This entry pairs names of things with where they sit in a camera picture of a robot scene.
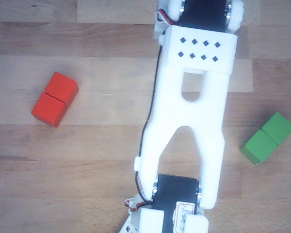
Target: wooden surface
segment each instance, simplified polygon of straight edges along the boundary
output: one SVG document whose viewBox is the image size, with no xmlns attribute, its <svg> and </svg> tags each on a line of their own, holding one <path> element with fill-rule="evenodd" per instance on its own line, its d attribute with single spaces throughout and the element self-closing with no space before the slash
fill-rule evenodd
<svg viewBox="0 0 291 233">
<path fill-rule="evenodd" d="M 291 121 L 291 0 L 244 0 L 210 233 L 291 233 L 291 135 L 256 166 L 239 147 L 274 112 Z M 156 0 L 0 0 L 0 233 L 117 233 L 158 52 Z M 52 73 L 80 92 L 59 128 L 30 111 Z M 186 75 L 194 99 L 200 77 Z M 197 177 L 190 129 L 160 171 Z"/>
</svg>

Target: white 3d-printed bracket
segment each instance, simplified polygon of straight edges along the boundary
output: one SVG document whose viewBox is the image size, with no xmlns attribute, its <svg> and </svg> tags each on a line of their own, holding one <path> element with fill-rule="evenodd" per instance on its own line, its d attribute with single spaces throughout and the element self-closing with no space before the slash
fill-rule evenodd
<svg viewBox="0 0 291 233">
<path fill-rule="evenodd" d="M 152 198 L 160 155 L 175 131 L 189 126 L 201 156 L 201 209 L 217 200 L 225 141 L 222 121 L 237 36 L 229 33 L 170 26 L 160 36 L 162 60 L 153 103 L 152 120 L 145 130 L 141 157 L 135 160 L 145 197 Z M 200 96 L 189 102 L 181 89 L 185 72 L 203 74 Z"/>
</svg>

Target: label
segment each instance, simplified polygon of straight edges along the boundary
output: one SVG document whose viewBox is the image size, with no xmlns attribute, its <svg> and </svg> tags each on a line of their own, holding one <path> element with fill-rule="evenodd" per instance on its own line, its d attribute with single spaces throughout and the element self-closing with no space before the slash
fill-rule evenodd
<svg viewBox="0 0 291 233">
<path fill-rule="evenodd" d="M 194 214 L 195 204 L 189 202 L 176 202 L 174 211 L 174 233 L 184 233 L 185 219 L 187 214 Z"/>
</svg>

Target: red block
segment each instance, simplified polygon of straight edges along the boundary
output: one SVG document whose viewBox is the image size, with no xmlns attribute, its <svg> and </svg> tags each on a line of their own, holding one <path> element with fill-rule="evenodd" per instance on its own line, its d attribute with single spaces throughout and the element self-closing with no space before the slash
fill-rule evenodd
<svg viewBox="0 0 291 233">
<path fill-rule="evenodd" d="M 64 102 L 42 93 L 31 113 L 38 120 L 56 128 L 66 111 Z"/>
<path fill-rule="evenodd" d="M 69 107 L 79 91 L 77 82 L 55 72 L 44 92 L 64 102 Z"/>
<path fill-rule="evenodd" d="M 31 111 L 38 120 L 57 127 L 79 88 L 76 81 L 55 72 Z"/>
</svg>

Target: green wooden cube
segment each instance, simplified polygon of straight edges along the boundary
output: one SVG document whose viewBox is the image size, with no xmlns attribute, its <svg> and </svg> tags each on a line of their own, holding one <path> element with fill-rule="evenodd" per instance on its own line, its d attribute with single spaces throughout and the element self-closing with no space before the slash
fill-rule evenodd
<svg viewBox="0 0 291 233">
<path fill-rule="evenodd" d="M 280 113 L 275 113 L 263 125 L 262 130 L 279 145 L 291 133 L 291 123 L 288 122 Z"/>
<path fill-rule="evenodd" d="M 263 130 L 258 130 L 249 141 L 241 147 L 241 152 L 254 164 L 264 162 L 276 149 L 277 143 Z"/>
</svg>

